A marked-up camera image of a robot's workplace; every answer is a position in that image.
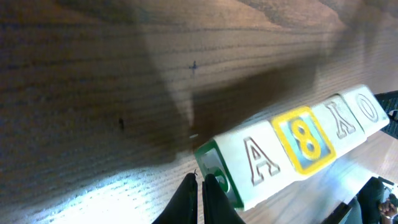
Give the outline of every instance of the number 8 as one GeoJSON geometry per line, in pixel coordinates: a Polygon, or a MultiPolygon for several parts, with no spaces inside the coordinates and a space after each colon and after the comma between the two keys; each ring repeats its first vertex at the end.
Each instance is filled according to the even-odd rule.
{"type": "Polygon", "coordinates": [[[292,131],[294,136],[300,142],[301,151],[307,159],[315,160],[321,156],[321,146],[318,141],[312,136],[310,128],[301,119],[297,119],[292,123],[292,131]],[[313,146],[313,149],[308,148],[308,144],[313,146]]]}

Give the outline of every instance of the white block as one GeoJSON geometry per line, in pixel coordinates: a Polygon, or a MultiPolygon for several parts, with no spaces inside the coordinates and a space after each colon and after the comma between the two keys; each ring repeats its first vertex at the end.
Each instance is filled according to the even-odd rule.
{"type": "MultiPolygon", "coordinates": [[[[234,194],[238,202],[233,203],[235,207],[250,209],[298,179],[268,121],[215,136],[215,142],[231,185],[224,189],[236,189],[234,194]]],[[[195,156],[203,175],[206,175],[212,172],[201,164],[206,154],[202,147],[195,156]]]]}
{"type": "Polygon", "coordinates": [[[339,93],[354,114],[366,137],[385,127],[389,118],[365,85],[354,86],[339,93]]]}
{"type": "Polygon", "coordinates": [[[312,106],[312,111],[335,148],[337,158],[366,141],[361,125],[339,95],[312,106]]]}

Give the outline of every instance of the wood grain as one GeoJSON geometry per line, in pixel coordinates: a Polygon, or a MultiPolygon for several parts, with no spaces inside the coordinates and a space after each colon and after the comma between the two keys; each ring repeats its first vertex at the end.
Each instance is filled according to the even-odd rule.
{"type": "MultiPolygon", "coordinates": [[[[2,6],[1,223],[150,223],[214,134],[355,84],[375,93],[398,84],[397,1],[2,6]]],[[[376,133],[239,214],[320,223],[373,173],[398,181],[396,144],[376,133]]]]}

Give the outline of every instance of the black object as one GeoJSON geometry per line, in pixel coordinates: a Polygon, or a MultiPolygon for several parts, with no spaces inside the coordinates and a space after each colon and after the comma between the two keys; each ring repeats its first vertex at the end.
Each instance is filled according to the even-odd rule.
{"type": "Polygon", "coordinates": [[[381,218],[379,204],[384,196],[382,180],[371,177],[357,196],[361,205],[363,224],[377,223],[381,218]]]}
{"type": "Polygon", "coordinates": [[[175,191],[163,212],[155,223],[191,223],[198,222],[198,183],[196,175],[189,173],[175,191]]]}
{"type": "MultiPolygon", "coordinates": [[[[205,224],[244,224],[213,174],[202,182],[205,224]]],[[[198,184],[195,174],[189,173],[174,193],[163,212],[153,223],[197,223],[198,184]]]]}
{"type": "Polygon", "coordinates": [[[322,224],[344,224],[351,211],[351,207],[341,202],[322,224]]]}
{"type": "Polygon", "coordinates": [[[244,224],[213,174],[206,175],[202,182],[202,194],[205,224],[244,224]]]}
{"type": "Polygon", "coordinates": [[[390,123],[381,131],[398,139],[398,91],[376,94],[375,97],[390,117],[390,123]]]}

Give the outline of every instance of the alphabet block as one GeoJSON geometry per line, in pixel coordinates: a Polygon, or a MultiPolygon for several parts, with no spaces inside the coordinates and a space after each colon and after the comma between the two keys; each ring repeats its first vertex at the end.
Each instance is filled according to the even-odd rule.
{"type": "Polygon", "coordinates": [[[343,99],[336,95],[312,107],[340,157],[366,141],[365,133],[343,99]]]}
{"type": "Polygon", "coordinates": [[[358,120],[366,137],[389,123],[389,118],[377,99],[365,85],[354,86],[339,93],[358,120]]]}

